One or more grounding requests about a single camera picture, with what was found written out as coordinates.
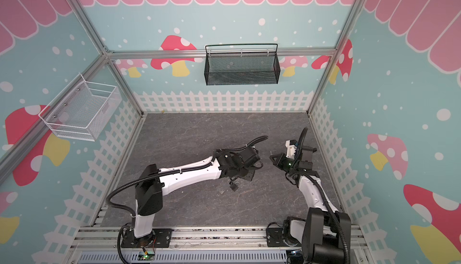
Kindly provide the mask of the black padlock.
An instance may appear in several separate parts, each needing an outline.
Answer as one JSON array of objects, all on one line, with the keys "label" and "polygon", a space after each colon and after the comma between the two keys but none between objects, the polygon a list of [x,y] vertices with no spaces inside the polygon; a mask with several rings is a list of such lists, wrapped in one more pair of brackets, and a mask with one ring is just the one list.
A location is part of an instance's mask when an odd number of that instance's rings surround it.
[{"label": "black padlock", "polygon": [[240,182],[237,180],[230,180],[229,187],[233,192],[236,192],[240,186]]}]

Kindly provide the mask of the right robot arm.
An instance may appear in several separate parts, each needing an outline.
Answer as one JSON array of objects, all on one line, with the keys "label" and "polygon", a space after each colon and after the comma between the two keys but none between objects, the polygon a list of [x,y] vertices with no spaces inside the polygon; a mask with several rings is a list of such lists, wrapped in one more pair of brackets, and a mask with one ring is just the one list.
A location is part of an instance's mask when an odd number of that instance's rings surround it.
[{"label": "right robot arm", "polygon": [[299,252],[293,252],[299,264],[350,264],[351,220],[332,204],[318,172],[313,170],[312,156],[317,149],[290,140],[286,147],[287,152],[270,159],[300,190],[308,212],[305,219],[287,217],[283,223],[284,243],[300,247]]}]

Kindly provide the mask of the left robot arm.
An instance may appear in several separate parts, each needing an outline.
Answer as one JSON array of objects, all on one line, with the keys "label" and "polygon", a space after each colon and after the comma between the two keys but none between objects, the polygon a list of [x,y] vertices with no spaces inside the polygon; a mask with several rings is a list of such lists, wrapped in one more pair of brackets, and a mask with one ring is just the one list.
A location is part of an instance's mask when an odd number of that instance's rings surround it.
[{"label": "left robot arm", "polygon": [[246,146],[242,150],[217,150],[205,160],[175,168],[147,167],[143,178],[159,177],[137,183],[135,187],[136,216],[133,233],[136,239],[152,234],[155,214],[163,208],[163,197],[175,190],[202,181],[229,179],[233,191],[238,180],[251,181],[256,170],[263,168],[258,150]]}]

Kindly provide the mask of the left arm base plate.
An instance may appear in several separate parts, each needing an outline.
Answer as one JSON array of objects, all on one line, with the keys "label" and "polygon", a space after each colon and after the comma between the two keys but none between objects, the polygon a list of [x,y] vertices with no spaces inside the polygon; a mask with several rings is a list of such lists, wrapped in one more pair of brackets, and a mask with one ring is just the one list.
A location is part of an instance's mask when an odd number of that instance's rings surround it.
[{"label": "left arm base plate", "polygon": [[134,230],[125,232],[122,236],[122,248],[168,248],[172,238],[172,229],[153,229],[141,238],[134,236]]}]

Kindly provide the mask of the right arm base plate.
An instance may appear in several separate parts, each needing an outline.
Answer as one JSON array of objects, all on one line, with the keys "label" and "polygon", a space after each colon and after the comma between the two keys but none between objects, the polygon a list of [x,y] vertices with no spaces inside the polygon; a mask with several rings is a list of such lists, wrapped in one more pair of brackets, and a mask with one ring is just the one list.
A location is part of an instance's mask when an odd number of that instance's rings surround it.
[{"label": "right arm base plate", "polygon": [[268,247],[301,247],[298,240],[289,240],[283,234],[283,228],[266,228],[266,242]]}]

